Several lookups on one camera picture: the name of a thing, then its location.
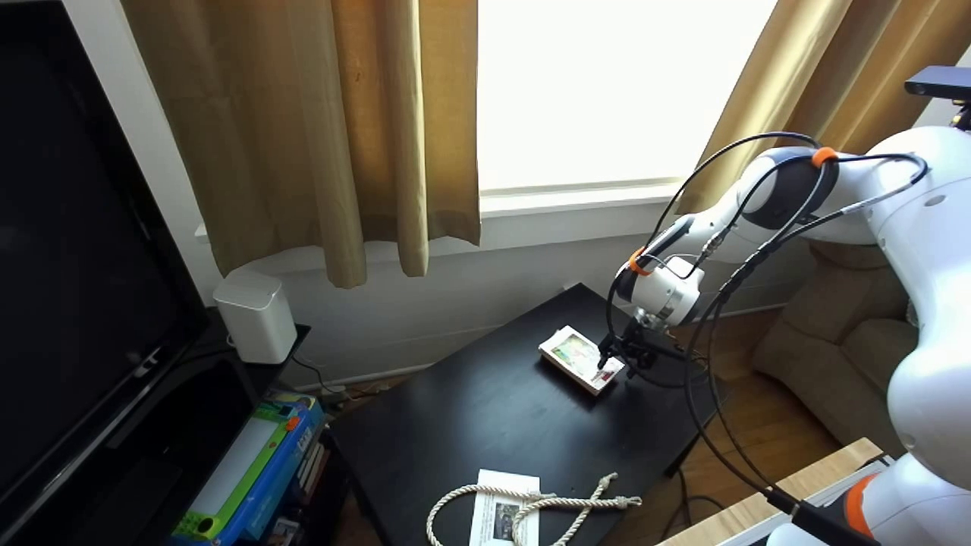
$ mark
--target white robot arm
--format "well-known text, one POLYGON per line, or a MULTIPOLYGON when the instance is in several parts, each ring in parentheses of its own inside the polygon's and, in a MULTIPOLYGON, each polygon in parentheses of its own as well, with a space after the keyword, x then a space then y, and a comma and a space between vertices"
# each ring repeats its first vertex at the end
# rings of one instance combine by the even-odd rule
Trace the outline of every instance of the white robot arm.
MULTIPOLYGON (((906 89, 971 100, 971 70, 931 67, 906 89)), ((883 248, 920 318, 920 346, 888 381, 888 414, 906 454, 857 481, 839 519, 875 544, 969 544, 971 111, 966 104, 956 127, 914 127, 867 156, 767 148, 716 207, 676 219, 635 253, 617 276, 617 295, 630 301, 646 326, 687 320, 699 302, 701 263, 736 214, 777 231, 777 243, 805 232, 883 248)))

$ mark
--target beige curtain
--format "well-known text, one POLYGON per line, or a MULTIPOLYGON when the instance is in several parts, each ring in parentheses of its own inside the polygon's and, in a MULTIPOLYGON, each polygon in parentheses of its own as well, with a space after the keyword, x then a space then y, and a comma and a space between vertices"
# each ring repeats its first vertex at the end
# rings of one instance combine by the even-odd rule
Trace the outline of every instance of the beige curtain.
POLYGON ((477 0, 122 7, 223 272, 322 246, 348 287, 364 240, 409 276, 428 240, 480 240, 477 0))
MULTIPOLYGON (((925 105, 904 81, 956 63, 969 42, 971 0, 777 0, 703 156, 777 127, 866 152, 925 105)), ((713 202, 754 152, 713 164, 679 208, 713 202)))

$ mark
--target television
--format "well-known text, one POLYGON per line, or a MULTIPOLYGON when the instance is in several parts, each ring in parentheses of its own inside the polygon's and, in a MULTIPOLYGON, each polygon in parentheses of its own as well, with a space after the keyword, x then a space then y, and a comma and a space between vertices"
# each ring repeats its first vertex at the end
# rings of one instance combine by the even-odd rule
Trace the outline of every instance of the television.
POLYGON ((0 544, 69 488, 210 316, 69 15, 0 0, 0 544))

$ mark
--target black table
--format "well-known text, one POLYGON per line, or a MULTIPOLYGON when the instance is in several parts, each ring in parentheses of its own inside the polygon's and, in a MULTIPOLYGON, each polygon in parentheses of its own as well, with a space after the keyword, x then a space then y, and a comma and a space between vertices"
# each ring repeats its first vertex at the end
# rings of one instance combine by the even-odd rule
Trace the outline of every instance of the black table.
MULTIPOLYGON (((327 443, 386 544, 428 544, 426 519, 440 494, 477 481, 483 466, 539 476, 542 490, 590 496, 604 474, 606 494, 646 494, 676 471, 699 439, 687 388, 620 381, 598 399, 537 361, 537 346, 572 326, 601 339, 606 302, 572 285, 473 346, 416 372, 382 397, 339 414, 327 443)), ((658 359, 649 376, 687 381, 696 414, 713 413, 699 363, 658 359)), ((437 517, 444 544, 467 544, 473 494, 437 517)), ((577 514, 539 514, 539 544, 577 514)), ((572 544, 601 544, 622 514, 591 514, 572 544)))

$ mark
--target window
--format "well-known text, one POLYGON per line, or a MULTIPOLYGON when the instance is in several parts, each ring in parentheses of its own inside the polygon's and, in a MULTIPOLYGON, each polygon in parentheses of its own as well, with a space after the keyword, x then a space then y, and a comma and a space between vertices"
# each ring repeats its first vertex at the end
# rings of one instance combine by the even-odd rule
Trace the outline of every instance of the window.
POLYGON ((774 0, 483 0, 480 172, 496 197, 666 197, 696 168, 774 0))

